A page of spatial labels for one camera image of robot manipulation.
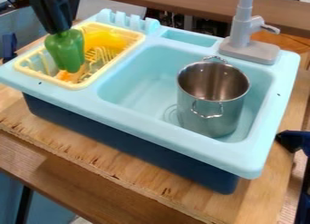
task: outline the drain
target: drain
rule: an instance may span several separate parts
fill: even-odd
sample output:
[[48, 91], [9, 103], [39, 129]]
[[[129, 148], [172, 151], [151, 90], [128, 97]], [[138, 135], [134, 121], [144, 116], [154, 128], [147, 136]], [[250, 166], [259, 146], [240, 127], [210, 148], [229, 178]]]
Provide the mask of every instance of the drain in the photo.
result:
[[177, 104], [172, 104], [164, 111], [162, 120], [173, 125], [180, 126], [177, 115]]

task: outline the pot handle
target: pot handle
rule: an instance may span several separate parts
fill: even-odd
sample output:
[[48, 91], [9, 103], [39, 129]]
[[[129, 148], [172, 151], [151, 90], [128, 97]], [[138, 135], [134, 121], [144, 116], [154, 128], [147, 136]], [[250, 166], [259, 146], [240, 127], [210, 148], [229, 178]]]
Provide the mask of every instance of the pot handle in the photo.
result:
[[228, 64], [228, 61], [227, 60], [225, 60], [225, 59], [223, 59], [223, 58], [221, 58], [221, 57], [219, 57], [219, 56], [217, 56], [217, 55], [211, 55], [211, 56], [206, 56], [206, 57], [203, 57], [203, 61], [210, 61], [210, 60], [212, 60], [212, 59], [216, 59], [216, 60], [219, 60], [219, 61], [221, 61], [223, 64]]
[[195, 102], [191, 104], [191, 109], [190, 110], [193, 113], [195, 113], [196, 115], [198, 115], [200, 118], [203, 118], [203, 119], [213, 119], [213, 118], [219, 118], [219, 117], [223, 116], [223, 114], [224, 114], [223, 103], [219, 102], [218, 106], [219, 106], [219, 113], [218, 114], [204, 115], [204, 114], [199, 113], [196, 110], [196, 108], [197, 108], [197, 100], [195, 100]]

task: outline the green pepper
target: green pepper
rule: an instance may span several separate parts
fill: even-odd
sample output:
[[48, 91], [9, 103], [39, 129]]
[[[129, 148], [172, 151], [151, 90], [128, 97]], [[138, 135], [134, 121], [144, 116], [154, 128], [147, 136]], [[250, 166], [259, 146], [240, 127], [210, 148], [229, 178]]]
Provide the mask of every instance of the green pepper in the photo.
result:
[[60, 70], [77, 73], [84, 64], [84, 40], [81, 31], [70, 29], [48, 35], [44, 44]]

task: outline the pot rim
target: pot rim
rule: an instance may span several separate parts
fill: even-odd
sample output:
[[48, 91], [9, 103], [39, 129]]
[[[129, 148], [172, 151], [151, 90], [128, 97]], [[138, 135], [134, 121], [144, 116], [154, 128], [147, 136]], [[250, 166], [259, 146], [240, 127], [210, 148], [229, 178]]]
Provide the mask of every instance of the pot rim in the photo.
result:
[[[203, 64], [222, 64], [222, 65], [225, 65], [226, 67], [229, 67], [229, 68], [232, 68], [232, 69], [234, 69], [234, 70], [239, 71], [239, 72], [240, 72], [241, 74], [243, 74], [243, 75], [245, 76], [245, 78], [247, 79], [247, 85], [248, 85], [247, 90], [246, 90], [244, 93], [242, 93], [240, 96], [235, 97], [235, 98], [233, 98], [233, 99], [229, 99], [229, 100], [215, 100], [215, 101], [214, 101], [214, 100], [209, 100], [209, 99], [202, 99], [202, 98], [196, 97], [196, 96], [194, 96], [194, 95], [188, 93], [187, 91], [185, 91], [185, 90], [179, 85], [179, 76], [180, 76], [180, 74], [181, 74], [186, 68], [188, 68], [188, 67], [191, 66], [191, 65], [195, 65], [195, 64], [197, 64], [197, 63], [203, 63]], [[183, 67], [181, 70], [178, 71], [177, 85], [178, 85], [178, 87], [179, 87], [185, 94], [189, 95], [190, 97], [194, 98], [195, 100], [205, 101], [205, 102], [233, 102], [233, 101], [238, 100], [238, 99], [244, 97], [245, 95], [247, 95], [248, 91], [249, 91], [250, 88], [251, 88], [251, 82], [249, 81], [247, 75], [246, 75], [245, 73], [243, 73], [240, 69], [234, 67], [234, 66], [231, 65], [231, 64], [227, 64], [227, 63], [218, 63], [218, 62], [210, 62], [210, 61], [199, 61], [199, 62], [195, 62], [195, 63], [190, 63], [190, 64], [186, 65], [185, 67]]]

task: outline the navy blue base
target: navy blue base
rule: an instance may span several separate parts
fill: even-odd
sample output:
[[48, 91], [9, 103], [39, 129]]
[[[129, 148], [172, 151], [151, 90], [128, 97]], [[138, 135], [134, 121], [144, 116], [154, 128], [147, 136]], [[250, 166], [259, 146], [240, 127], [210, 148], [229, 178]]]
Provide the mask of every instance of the navy blue base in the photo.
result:
[[123, 131], [118, 131], [28, 94], [24, 93], [24, 98], [30, 111], [41, 118], [77, 131], [182, 177], [194, 180], [214, 191], [230, 194], [237, 186], [239, 177], [232, 173], [160, 147]]

